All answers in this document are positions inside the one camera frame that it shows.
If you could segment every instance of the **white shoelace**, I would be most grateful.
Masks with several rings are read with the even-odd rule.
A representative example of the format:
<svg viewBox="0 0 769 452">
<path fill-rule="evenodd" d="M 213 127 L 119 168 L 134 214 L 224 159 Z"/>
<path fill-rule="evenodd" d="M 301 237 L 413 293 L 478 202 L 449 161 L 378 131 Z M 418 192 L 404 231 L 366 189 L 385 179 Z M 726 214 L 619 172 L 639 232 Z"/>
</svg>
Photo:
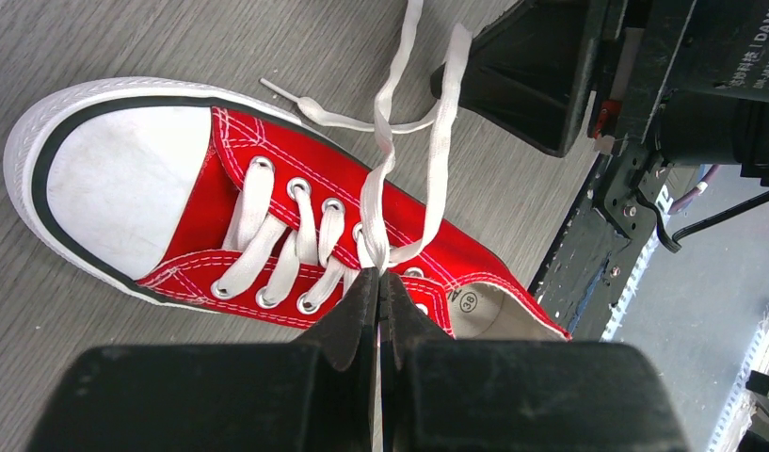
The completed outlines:
<svg viewBox="0 0 769 452">
<path fill-rule="evenodd" d="M 409 0 L 400 44 L 390 66 L 389 78 L 376 95 L 373 124 L 327 112 L 314 99 L 297 97 L 267 80 L 262 80 L 267 87 L 295 102 L 301 112 L 317 124 L 375 134 L 376 144 L 384 153 L 384 161 L 365 179 L 360 195 L 362 221 L 353 231 L 362 268 L 375 266 L 379 271 L 383 271 L 387 267 L 414 258 L 437 235 L 442 222 L 448 185 L 451 127 L 458 111 L 461 79 L 467 66 L 472 37 L 462 25 L 457 24 L 454 27 L 445 56 L 442 96 L 431 111 L 417 122 L 390 125 L 393 93 L 409 61 L 422 9 L 423 0 Z M 393 134 L 415 132 L 432 123 L 434 127 L 428 148 L 428 193 L 423 236 L 413 243 L 391 250 L 382 211 L 382 195 L 384 179 L 395 164 Z M 223 245 L 224 249 L 241 250 L 242 253 L 213 284 L 212 292 L 220 299 L 231 299 L 251 287 L 263 270 L 274 246 L 287 231 L 285 223 L 268 213 L 274 174 L 273 165 L 264 157 L 254 158 L 248 168 L 243 192 L 237 200 Z M 346 227 L 343 204 L 336 199 L 324 200 L 324 216 L 320 222 L 319 234 L 315 234 L 309 184 L 303 179 L 293 179 L 288 183 L 287 192 L 298 206 L 300 225 L 297 231 L 291 231 L 284 240 L 270 280 L 267 286 L 257 293 L 256 300 L 260 307 L 276 307 L 292 291 L 301 264 L 319 265 L 326 269 L 325 273 L 309 291 L 298 298 L 297 304 L 301 313 L 313 314 L 331 295 L 340 280 L 343 280 L 346 292 L 359 272 L 331 256 Z"/>
</svg>

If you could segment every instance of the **white rubber sole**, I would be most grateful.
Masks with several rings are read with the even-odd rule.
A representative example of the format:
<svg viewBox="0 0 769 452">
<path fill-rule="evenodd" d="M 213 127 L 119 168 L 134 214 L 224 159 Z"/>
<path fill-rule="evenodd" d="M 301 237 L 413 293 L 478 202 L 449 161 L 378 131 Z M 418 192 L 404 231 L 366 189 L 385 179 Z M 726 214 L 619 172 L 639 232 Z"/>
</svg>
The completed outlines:
<svg viewBox="0 0 769 452">
<path fill-rule="evenodd" d="M 77 111 L 92 105 L 116 99 L 146 96 L 223 99 L 250 106 L 267 115 L 314 131 L 306 127 L 297 116 L 291 113 L 235 92 L 208 85 L 150 77 L 108 78 L 63 89 L 38 101 L 18 119 L 10 131 L 5 149 L 4 173 L 9 198 L 24 223 L 46 246 L 68 262 L 125 294 L 143 299 L 151 304 L 161 305 L 164 303 L 132 290 L 61 244 L 40 221 L 32 201 L 31 189 L 33 171 L 40 150 L 48 137 L 63 121 Z M 212 312 L 184 304 L 165 305 L 206 313 Z"/>
</svg>

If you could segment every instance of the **circular logo on insole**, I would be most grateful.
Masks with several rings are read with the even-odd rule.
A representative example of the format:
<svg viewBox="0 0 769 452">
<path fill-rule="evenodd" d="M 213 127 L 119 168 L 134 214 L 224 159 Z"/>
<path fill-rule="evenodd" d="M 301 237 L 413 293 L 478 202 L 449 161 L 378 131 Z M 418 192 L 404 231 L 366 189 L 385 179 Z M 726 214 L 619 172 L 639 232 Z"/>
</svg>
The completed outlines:
<svg viewBox="0 0 769 452">
<path fill-rule="evenodd" d="M 459 308 L 461 308 L 462 313 L 471 313 L 476 306 L 478 306 L 478 296 L 476 294 L 473 292 L 465 292 L 464 295 L 461 296 Z"/>
</svg>

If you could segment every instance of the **eyelet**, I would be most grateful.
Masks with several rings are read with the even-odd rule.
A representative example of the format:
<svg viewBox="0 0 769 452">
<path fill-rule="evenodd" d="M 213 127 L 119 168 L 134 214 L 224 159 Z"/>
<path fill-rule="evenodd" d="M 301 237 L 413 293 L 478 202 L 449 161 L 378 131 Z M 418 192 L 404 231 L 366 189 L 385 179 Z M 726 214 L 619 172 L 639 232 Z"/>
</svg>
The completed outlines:
<svg viewBox="0 0 769 452">
<path fill-rule="evenodd" d="M 361 234 L 361 222 L 357 223 L 353 229 L 354 241 L 359 242 L 359 236 Z"/>
<path fill-rule="evenodd" d="M 213 282 L 210 286 L 210 292 L 216 299 L 233 299 L 234 296 L 230 294 L 226 289 L 221 289 L 217 286 L 217 281 Z"/>
<path fill-rule="evenodd" d="M 317 312 L 318 308 L 320 308 L 320 305 L 314 306 L 310 303 L 310 306 L 306 306 L 304 303 L 304 300 L 306 299 L 307 294 L 303 294 L 300 297 L 298 297 L 298 303 L 296 303 L 296 307 L 298 308 L 298 311 L 304 315 L 312 315 Z"/>
<path fill-rule="evenodd" d="M 279 304 L 278 303 L 271 303 L 270 301 L 264 299 L 264 290 L 266 288 L 267 288 L 267 286 L 265 286 L 265 287 L 263 287 L 263 288 L 261 288 L 260 290 L 257 291 L 257 296 L 256 296 L 257 305 L 259 305 L 259 307 L 262 308 L 262 309 L 273 309 L 273 308 L 275 308 Z"/>
<path fill-rule="evenodd" d="M 271 162 L 269 158 L 262 157 L 261 155 L 257 155 L 256 157 L 252 158 L 251 165 L 256 165 L 262 168 L 270 168 L 271 171 L 276 172 L 276 167 L 273 166 L 273 162 Z"/>
<path fill-rule="evenodd" d="M 425 274 L 423 273 L 423 270 L 417 266 L 412 266 L 410 268 L 407 268 L 407 271 L 404 272 L 404 276 L 410 276 L 412 278 L 424 278 Z"/>
<path fill-rule="evenodd" d="M 287 183 L 287 194 L 290 195 L 290 199 L 293 201 L 296 200 L 296 188 L 304 190 L 308 195 L 312 193 L 312 188 L 307 181 L 300 177 L 294 177 Z"/>
<path fill-rule="evenodd" d="M 323 211 L 324 214 L 326 213 L 326 210 L 329 208 L 337 209 L 340 211 L 341 214 L 345 213 L 345 206 L 337 198 L 326 198 L 326 200 L 323 201 L 323 206 L 321 207 L 321 210 Z"/>
</svg>

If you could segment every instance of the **shoe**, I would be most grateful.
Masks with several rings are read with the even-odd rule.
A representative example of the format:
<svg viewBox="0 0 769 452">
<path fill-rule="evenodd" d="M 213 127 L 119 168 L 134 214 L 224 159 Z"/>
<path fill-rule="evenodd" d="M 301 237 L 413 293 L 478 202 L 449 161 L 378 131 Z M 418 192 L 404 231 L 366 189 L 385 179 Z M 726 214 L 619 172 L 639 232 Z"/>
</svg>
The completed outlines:
<svg viewBox="0 0 769 452">
<path fill-rule="evenodd" d="M 435 109 L 388 124 L 420 3 L 409 2 L 376 126 L 317 106 L 318 120 L 338 122 L 330 125 L 375 129 L 385 159 L 373 170 L 258 100 L 114 78 L 63 89 L 19 119 L 5 150 L 10 199 L 52 250 L 154 304 L 305 329 L 360 268 L 376 266 L 403 275 L 417 306 L 456 337 L 563 339 L 494 254 L 442 220 L 466 30 L 454 30 Z M 384 178 L 392 133 L 432 122 L 426 207 Z"/>
</svg>

